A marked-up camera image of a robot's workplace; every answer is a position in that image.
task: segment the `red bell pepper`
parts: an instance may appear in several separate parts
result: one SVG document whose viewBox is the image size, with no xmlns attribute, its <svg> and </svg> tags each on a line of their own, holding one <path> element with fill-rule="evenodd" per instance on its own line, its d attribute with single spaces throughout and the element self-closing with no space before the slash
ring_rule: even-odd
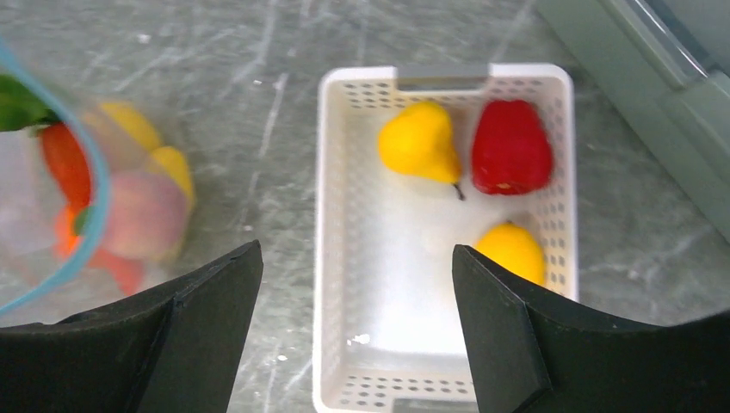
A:
<svg viewBox="0 0 730 413">
<path fill-rule="evenodd" d="M 472 181 L 480 192 L 528 194 L 549 184 L 553 166 L 548 135 L 528 102 L 486 105 L 472 147 Z"/>
</svg>

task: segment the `pear stem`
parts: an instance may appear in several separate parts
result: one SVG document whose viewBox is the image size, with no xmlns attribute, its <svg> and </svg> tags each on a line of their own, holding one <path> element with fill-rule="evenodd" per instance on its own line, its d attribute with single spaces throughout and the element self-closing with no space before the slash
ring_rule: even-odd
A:
<svg viewBox="0 0 730 413">
<path fill-rule="evenodd" d="M 461 186 L 459 183 L 453 183 L 452 186 L 456 189 L 456 194 L 459 196 L 459 200 L 465 200 L 467 197 L 464 196 L 464 192 L 461 191 Z"/>
</svg>

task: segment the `basket handle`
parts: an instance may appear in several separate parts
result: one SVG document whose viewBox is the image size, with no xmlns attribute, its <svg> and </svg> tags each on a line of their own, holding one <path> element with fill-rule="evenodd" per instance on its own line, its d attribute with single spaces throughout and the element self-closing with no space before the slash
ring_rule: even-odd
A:
<svg viewBox="0 0 730 413">
<path fill-rule="evenodd" d="M 492 65 L 402 65 L 395 73 L 401 91 L 479 90 L 492 75 Z"/>
</svg>

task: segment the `peach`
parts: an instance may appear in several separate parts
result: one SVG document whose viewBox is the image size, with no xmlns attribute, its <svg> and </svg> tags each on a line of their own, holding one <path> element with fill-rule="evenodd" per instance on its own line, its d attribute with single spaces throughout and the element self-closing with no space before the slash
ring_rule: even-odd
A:
<svg viewBox="0 0 730 413">
<path fill-rule="evenodd" d="M 144 170 L 111 176 L 111 202 L 102 247 L 134 260 L 160 256 L 184 236 L 185 194 L 168 177 Z"/>
</svg>

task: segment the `orange pepper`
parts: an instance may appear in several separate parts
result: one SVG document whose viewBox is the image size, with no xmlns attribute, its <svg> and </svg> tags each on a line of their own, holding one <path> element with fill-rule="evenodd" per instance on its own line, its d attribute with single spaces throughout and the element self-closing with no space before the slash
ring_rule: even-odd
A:
<svg viewBox="0 0 730 413">
<path fill-rule="evenodd" d="M 64 207 L 56 217 L 54 230 L 58 243 L 56 243 L 55 250 L 61 259 L 67 259 L 71 256 L 83 239 L 73 231 L 73 221 L 75 218 L 76 214 L 71 210 L 70 206 Z M 126 296 L 138 292 L 145 273 L 142 262 L 115 256 L 101 248 L 94 252 L 94 255 L 86 263 L 86 267 L 104 268 L 109 271 L 114 277 L 114 281 L 116 281 L 119 289 Z"/>
<path fill-rule="evenodd" d="M 59 185 L 74 213 L 89 205 L 91 177 L 84 153 L 69 128 L 63 123 L 39 131 L 40 149 L 53 179 Z"/>
</svg>

